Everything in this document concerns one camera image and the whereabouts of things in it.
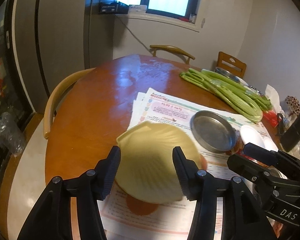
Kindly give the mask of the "window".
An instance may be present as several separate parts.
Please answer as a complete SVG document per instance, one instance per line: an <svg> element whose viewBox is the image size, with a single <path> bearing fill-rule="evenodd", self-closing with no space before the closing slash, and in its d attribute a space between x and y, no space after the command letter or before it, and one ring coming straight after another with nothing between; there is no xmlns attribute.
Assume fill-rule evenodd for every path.
<svg viewBox="0 0 300 240"><path fill-rule="evenodd" d="M128 19L145 20L198 32L204 0L115 0L128 6Z"/></svg>

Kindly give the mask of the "orange plastic plate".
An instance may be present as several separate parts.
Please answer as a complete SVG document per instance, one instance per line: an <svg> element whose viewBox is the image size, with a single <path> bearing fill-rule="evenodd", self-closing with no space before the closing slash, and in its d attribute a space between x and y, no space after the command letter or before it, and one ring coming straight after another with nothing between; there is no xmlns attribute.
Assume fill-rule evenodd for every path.
<svg viewBox="0 0 300 240"><path fill-rule="evenodd" d="M171 153L129 155L120 164L120 172L117 182L137 215L149 215L158 205L183 198Z"/></svg>

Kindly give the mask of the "celery bunch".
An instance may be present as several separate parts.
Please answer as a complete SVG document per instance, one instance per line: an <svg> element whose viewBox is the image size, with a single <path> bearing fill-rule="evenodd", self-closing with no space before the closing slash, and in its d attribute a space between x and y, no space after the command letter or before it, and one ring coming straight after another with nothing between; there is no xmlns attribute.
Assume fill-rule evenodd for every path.
<svg viewBox="0 0 300 240"><path fill-rule="evenodd" d="M258 123L262 120L263 112L254 100L242 92L215 84L210 78L201 74L201 71L189 68L187 71L181 72L179 76L183 80L219 97L251 122Z"/></svg>
<svg viewBox="0 0 300 240"><path fill-rule="evenodd" d="M271 101L265 95L261 95L257 91L247 88L222 74L218 74L205 69L200 73L210 78L215 84L223 85L225 87L228 87L229 89L237 90L249 96L249 98L251 98L258 104L262 111L270 111L273 108Z"/></svg>

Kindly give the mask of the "grey refrigerator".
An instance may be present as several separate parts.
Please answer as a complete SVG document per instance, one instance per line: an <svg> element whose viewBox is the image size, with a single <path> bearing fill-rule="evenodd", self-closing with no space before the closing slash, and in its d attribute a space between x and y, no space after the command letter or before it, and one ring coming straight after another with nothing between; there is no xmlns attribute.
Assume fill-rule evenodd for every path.
<svg viewBox="0 0 300 240"><path fill-rule="evenodd" d="M55 87L113 58L114 17L105 0L12 0L12 51L31 111L43 113Z"/></svg>

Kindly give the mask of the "curved wooden chair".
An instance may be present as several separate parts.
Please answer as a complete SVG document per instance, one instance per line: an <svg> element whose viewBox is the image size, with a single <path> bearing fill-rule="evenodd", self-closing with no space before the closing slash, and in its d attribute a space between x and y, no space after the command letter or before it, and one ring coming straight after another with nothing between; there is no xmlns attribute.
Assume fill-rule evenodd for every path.
<svg viewBox="0 0 300 240"><path fill-rule="evenodd" d="M186 64L190 64L191 60L195 60L196 58L191 55L190 53L176 47L176 46L170 46L170 45L150 45L150 51L153 52L153 56L156 57L157 56L157 51L158 50L162 50L162 51L166 51L169 52L171 54L174 55L178 55L178 56L183 56L186 57Z"/></svg>

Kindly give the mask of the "yellow shell-shaped plate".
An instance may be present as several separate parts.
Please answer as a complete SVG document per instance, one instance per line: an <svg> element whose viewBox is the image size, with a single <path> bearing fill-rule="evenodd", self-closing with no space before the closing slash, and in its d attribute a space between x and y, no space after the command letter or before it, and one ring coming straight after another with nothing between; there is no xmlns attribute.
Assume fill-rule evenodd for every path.
<svg viewBox="0 0 300 240"><path fill-rule="evenodd" d="M182 200L172 159L176 146L198 168L204 166L193 140L173 125L145 121L121 134L116 142L121 150L116 182L127 194L143 202L164 204Z"/></svg>

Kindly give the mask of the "celery bunch front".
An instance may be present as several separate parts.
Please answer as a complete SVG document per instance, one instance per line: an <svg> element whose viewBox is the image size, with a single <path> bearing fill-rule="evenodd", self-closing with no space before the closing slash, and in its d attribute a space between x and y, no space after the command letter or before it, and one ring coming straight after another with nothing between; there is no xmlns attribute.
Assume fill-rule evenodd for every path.
<svg viewBox="0 0 300 240"><path fill-rule="evenodd" d="M210 78L201 74L201 71L189 68L187 71L181 72L179 76L183 80L219 97L251 122L258 123L262 120L263 112L254 100L242 92L215 84Z"/></svg>

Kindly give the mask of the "red tissue box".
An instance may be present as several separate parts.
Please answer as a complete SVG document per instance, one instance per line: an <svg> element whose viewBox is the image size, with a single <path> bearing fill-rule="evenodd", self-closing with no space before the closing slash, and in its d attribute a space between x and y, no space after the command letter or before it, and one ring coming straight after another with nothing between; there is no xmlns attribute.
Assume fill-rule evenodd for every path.
<svg viewBox="0 0 300 240"><path fill-rule="evenodd" d="M270 110L264 113L265 119L270 123L271 127L275 128L283 117L278 117L278 114L284 116L284 111L280 105L280 97L277 90L271 85L266 86L265 96L270 101Z"/></svg>

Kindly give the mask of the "black thermos bottle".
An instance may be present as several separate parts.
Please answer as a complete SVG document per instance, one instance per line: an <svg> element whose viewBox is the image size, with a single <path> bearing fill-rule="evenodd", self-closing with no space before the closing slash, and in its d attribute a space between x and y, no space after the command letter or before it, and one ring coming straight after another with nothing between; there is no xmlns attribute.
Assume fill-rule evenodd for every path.
<svg viewBox="0 0 300 240"><path fill-rule="evenodd" d="M291 151L300 142L300 114L280 138L286 152Z"/></svg>

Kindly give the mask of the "small steel bowl background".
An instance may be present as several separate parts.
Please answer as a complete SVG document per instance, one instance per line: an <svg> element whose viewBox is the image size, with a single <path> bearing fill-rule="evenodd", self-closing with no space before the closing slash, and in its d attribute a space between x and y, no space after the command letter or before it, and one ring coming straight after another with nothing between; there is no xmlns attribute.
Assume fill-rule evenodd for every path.
<svg viewBox="0 0 300 240"><path fill-rule="evenodd" d="M229 71L223 69L223 68L220 68L220 67L216 67L215 68L215 72L218 73L218 74L221 74L223 76L226 76L230 79L232 79L233 81L237 82L237 83L240 83L240 80L237 76L235 76L234 74L230 73Z"/></svg>

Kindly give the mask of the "celery bunch back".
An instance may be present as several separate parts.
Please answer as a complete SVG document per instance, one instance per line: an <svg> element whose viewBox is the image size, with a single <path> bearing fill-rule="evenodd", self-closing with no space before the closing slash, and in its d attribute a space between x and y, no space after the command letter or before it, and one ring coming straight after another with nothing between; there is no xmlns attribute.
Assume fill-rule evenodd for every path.
<svg viewBox="0 0 300 240"><path fill-rule="evenodd" d="M223 85L225 87L228 87L229 89L237 90L249 96L249 98L251 98L258 104L262 111L270 111L273 108L271 101L265 95L261 95L257 91L247 88L222 74L218 74L205 69L200 73L210 78L215 84Z"/></svg>

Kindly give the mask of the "wooden chair backrest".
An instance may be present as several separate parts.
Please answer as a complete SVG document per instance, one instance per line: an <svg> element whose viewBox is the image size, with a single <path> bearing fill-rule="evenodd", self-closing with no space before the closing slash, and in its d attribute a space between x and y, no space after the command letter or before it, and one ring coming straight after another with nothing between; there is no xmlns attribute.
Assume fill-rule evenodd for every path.
<svg viewBox="0 0 300 240"><path fill-rule="evenodd" d="M237 77L243 78L247 65L239 59L220 51L218 53L217 67L227 70Z"/></svg>

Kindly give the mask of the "steel pan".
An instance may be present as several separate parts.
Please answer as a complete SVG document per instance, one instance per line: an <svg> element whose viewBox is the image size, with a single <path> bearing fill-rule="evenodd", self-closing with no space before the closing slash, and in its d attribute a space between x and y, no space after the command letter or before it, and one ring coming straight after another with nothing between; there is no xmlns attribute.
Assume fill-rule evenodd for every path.
<svg viewBox="0 0 300 240"><path fill-rule="evenodd" d="M236 144L233 127L219 114L211 111L199 111L190 121L191 132L196 141L212 153L225 153Z"/></svg>

